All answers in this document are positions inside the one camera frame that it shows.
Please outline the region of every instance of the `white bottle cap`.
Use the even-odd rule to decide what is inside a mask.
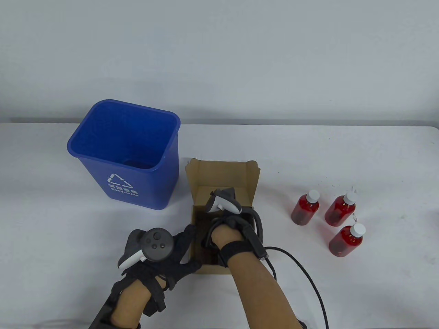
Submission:
[[[350,205],[350,206],[352,206],[353,204],[356,203],[356,199],[357,199],[357,197],[356,197],[356,193],[354,193],[354,192],[352,192],[352,191],[349,191],[349,192],[346,193],[345,196],[343,197],[343,201],[344,201],[346,204]]]
[[[356,238],[361,238],[366,233],[366,228],[363,224],[355,223],[351,226],[351,234]]]
[[[306,200],[311,204],[316,203],[319,199],[320,199],[320,193],[316,190],[310,190],[306,195]]]

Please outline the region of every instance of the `red bottle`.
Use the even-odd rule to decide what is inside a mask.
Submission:
[[[304,194],[300,197],[293,212],[291,213],[291,219],[297,225],[306,225],[319,209],[320,193],[316,190],[310,190],[308,194]]]
[[[340,195],[325,213],[325,221],[331,226],[340,226],[355,211],[356,194]]]
[[[329,243],[329,251],[337,257],[345,257],[363,242],[366,228],[363,224],[356,223],[345,226]]]

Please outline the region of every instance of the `red liquid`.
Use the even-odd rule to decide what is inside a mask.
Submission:
[[[319,202],[314,204],[308,202],[306,194],[302,195],[291,213],[291,219],[297,225],[306,225],[319,209]]]
[[[363,237],[356,238],[351,234],[351,226],[345,226],[329,243],[329,251],[337,257],[345,257],[357,248]]]
[[[355,204],[347,204],[343,195],[335,199],[325,214],[325,221],[331,226],[340,226],[355,211]]]

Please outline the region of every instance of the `white wall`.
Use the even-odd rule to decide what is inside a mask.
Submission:
[[[0,116],[432,120],[439,1],[3,0]]]

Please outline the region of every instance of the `open cardboard box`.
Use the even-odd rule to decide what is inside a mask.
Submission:
[[[242,207],[252,207],[259,172],[256,161],[224,162],[191,159],[186,166],[186,176],[191,188],[194,205],[191,223],[197,229],[197,238],[191,245],[190,257],[203,265],[197,274],[230,274],[228,268],[218,265],[218,252],[201,247],[201,241],[210,228],[211,221],[221,212],[206,213],[205,205],[210,193],[216,189],[235,188],[236,200]],[[249,222],[254,227],[251,216]]]

